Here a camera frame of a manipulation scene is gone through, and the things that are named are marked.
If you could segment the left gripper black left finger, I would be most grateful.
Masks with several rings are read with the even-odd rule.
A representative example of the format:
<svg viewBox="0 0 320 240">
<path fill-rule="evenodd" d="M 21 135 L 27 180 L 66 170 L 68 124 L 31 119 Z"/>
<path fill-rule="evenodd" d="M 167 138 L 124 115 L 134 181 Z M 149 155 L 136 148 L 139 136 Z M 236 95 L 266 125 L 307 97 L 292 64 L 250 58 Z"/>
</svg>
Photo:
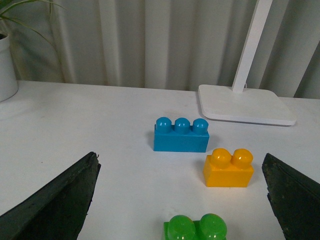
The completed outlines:
<svg viewBox="0 0 320 240">
<path fill-rule="evenodd" d="M 90 152 L 0 217 L 2 240 L 76 240 L 101 169 Z"/>
</svg>

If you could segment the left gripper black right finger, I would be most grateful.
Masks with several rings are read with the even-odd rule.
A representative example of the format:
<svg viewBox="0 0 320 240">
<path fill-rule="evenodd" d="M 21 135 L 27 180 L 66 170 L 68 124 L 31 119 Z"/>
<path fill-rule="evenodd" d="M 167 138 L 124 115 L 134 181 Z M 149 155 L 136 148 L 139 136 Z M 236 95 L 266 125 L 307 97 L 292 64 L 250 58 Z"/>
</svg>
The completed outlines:
<svg viewBox="0 0 320 240">
<path fill-rule="evenodd" d="M 320 238 L 320 184 L 267 153 L 262 163 L 267 198 L 285 239 Z"/>
</svg>

